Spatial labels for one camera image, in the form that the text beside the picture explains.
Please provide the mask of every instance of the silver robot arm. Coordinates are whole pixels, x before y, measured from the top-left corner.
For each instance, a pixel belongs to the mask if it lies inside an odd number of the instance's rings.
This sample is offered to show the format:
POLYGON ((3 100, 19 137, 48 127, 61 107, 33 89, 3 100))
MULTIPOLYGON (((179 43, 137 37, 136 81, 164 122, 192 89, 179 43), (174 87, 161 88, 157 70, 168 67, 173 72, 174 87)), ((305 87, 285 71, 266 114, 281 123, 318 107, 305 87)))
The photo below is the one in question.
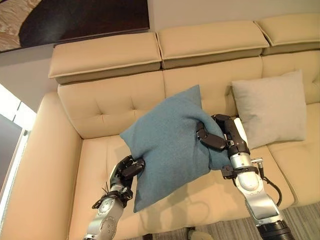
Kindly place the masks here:
POLYGON ((232 179, 233 184, 242 193, 245 205, 252 216, 255 226, 263 240, 294 240, 290 228, 281 216, 278 205, 281 203, 280 189, 264 176, 262 158, 250 158, 247 136, 240 119, 234 121, 227 115, 212 117, 224 133, 225 139, 208 133, 202 122, 197 125, 197 138, 212 149, 227 149, 230 165, 221 170, 224 179, 232 179), (279 193, 277 204, 265 192, 265 180, 279 193))
POLYGON ((131 155, 114 166, 110 176, 111 189, 92 206, 97 209, 97 214, 90 222, 83 240, 112 240, 115 237, 127 201, 133 198, 133 177, 144 168, 145 161, 142 158, 135 161, 131 155))

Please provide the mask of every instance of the blue pillow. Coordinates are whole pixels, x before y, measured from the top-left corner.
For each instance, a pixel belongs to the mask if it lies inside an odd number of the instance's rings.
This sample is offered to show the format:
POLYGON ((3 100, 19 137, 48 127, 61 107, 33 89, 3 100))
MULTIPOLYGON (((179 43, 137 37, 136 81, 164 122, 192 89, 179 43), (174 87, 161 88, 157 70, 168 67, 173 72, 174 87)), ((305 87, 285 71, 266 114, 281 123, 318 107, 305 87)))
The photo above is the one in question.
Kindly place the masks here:
POLYGON ((199 85, 167 98, 120 134, 134 159, 143 157, 138 175, 134 212, 165 198, 210 169, 230 164, 227 151, 203 146, 196 137, 197 123, 224 137, 216 122, 201 106, 199 85))

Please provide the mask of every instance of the gray pillow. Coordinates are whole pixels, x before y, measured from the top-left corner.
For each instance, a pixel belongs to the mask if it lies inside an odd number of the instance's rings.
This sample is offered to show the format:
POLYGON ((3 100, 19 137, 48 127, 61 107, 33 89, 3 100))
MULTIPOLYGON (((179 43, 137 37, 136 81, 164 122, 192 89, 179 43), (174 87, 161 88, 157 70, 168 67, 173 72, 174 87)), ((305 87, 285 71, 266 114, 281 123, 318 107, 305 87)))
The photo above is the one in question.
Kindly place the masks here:
POLYGON ((133 158, 143 157, 138 175, 134 212, 165 198, 184 184, 230 164, 227 151, 207 149, 196 137, 202 121, 211 134, 224 137, 216 122, 201 108, 199 85, 157 105, 120 134, 133 158))
POLYGON ((307 110, 302 71, 232 82, 236 107, 250 149, 306 138, 307 110))

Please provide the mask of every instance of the gray carpet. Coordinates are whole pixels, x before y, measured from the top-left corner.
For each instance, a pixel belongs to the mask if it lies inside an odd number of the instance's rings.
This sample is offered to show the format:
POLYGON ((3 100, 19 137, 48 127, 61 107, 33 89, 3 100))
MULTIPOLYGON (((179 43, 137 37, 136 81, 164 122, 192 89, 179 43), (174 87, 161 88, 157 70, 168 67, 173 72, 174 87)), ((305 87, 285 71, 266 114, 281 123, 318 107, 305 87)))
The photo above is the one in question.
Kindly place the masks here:
MULTIPOLYGON (((296 240, 320 240, 320 202, 290 207, 282 211, 296 240)), ((251 218, 221 221, 197 226, 197 231, 209 233, 214 240, 260 240, 260 235, 251 218)), ((141 240, 142 237, 130 240, 141 240)), ((153 240, 186 240, 187 229, 153 234, 153 240)))

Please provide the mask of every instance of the framed artwork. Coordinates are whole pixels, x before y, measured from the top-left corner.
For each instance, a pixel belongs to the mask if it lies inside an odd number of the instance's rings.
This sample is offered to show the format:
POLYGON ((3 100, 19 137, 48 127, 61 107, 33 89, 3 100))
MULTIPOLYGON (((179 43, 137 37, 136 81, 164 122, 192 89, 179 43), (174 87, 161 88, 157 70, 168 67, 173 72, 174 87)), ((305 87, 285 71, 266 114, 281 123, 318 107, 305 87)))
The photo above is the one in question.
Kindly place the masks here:
POLYGON ((147 0, 0 0, 0 52, 149 27, 147 0))

